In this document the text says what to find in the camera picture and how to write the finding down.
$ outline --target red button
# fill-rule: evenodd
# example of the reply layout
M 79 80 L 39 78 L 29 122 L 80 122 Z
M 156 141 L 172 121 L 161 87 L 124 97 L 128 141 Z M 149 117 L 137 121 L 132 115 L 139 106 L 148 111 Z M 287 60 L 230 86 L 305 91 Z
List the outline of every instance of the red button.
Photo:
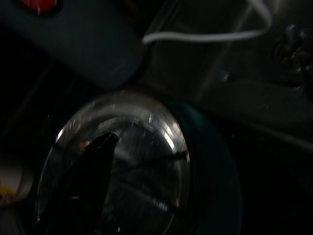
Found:
M 58 5 L 59 0 L 20 0 L 20 2 L 39 15 L 51 11 Z

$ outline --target stainless steel surface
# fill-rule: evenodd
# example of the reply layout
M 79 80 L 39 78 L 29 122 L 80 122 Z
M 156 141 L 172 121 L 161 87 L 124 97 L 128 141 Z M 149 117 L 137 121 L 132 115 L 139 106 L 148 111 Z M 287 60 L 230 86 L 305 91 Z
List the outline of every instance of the stainless steel surface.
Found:
M 270 53 L 288 26 L 313 28 L 313 2 L 265 3 L 273 14 L 273 26 L 265 35 L 233 43 L 156 43 L 141 83 L 205 110 L 311 140 L 313 102 L 303 86 L 274 83 L 278 78 L 298 78 L 282 69 Z M 261 19 L 244 0 L 185 0 L 166 30 L 222 33 L 262 27 Z
M 151 159 L 160 162 L 112 175 L 102 225 L 124 234 L 166 233 L 179 220 L 170 207 L 178 210 L 187 207 L 190 177 L 187 145 L 179 124 L 161 103 L 128 91 L 91 102 L 60 131 L 56 144 L 71 154 L 51 149 L 38 189 L 38 216 L 62 173 L 88 143 L 107 132 L 119 137 L 112 172 Z M 187 153 L 184 159 L 162 160 L 164 156 L 175 157 L 174 154 L 181 152 Z

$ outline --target white wire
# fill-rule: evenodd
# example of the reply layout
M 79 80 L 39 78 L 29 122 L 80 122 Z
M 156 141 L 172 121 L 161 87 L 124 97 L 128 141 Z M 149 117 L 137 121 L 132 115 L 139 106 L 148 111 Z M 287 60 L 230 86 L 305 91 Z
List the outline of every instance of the white wire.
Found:
M 262 0 L 246 0 L 251 4 L 254 9 L 258 12 L 260 17 L 266 24 L 264 29 L 250 30 L 243 32 L 233 33 L 218 33 L 218 34 L 188 34 L 178 32 L 156 32 L 145 35 L 142 38 L 143 44 L 149 44 L 155 41 L 181 41 L 190 43 L 213 43 L 213 42 L 227 42 L 250 39 L 258 37 L 269 30 L 272 26 L 272 15 L 268 7 Z

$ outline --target white cable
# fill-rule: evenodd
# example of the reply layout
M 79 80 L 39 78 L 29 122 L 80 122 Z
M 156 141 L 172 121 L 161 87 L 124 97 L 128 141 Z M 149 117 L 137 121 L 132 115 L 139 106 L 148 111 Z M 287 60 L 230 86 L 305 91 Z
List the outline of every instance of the white cable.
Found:
M 213 42 L 227 42 L 250 39 L 258 37 L 267 32 L 272 26 L 272 15 L 268 7 L 262 0 L 246 0 L 258 12 L 260 17 L 266 24 L 264 29 L 250 30 L 233 33 L 218 33 L 218 34 L 188 34 L 178 32 L 156 32 L 145 35 L 142 38 L 143 44 L 149 44 L 155 41 L 181 41 L 190 43 L 213 43 Z

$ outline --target metal surface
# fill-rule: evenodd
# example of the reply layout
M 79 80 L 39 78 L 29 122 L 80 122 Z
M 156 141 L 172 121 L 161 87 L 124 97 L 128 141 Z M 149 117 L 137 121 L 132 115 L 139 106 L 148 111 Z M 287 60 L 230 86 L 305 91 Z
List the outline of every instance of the metal surface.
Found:
M 119 141 L 102 226 L 121 234 L 159 235 L 170 228 L 178 230 L 182 216 L 175 213 L 186 209 L 189 194 L 186 142 L 178 123 L 161 103 L 127 91 L 93 101 L 60 131 L 56 139 L 59 150 L 51 149 L 41 175 L 38 217 L 60 176 L 93 139 L 107 132 L 115 133 Z
M 156 43 L 141 83 L 229 118 L 312 139 L 313 102 L 302 86 L 275 84 L 298 75 L 286 73 L 271 52 L 290 25 L 313 28 L 313 2 L 265 3 L 273 14 L 273 26 L 265 35 L 233 43 Z M 262 27 L 244 0 L 185 0 L 166 30 L 222 33 Z

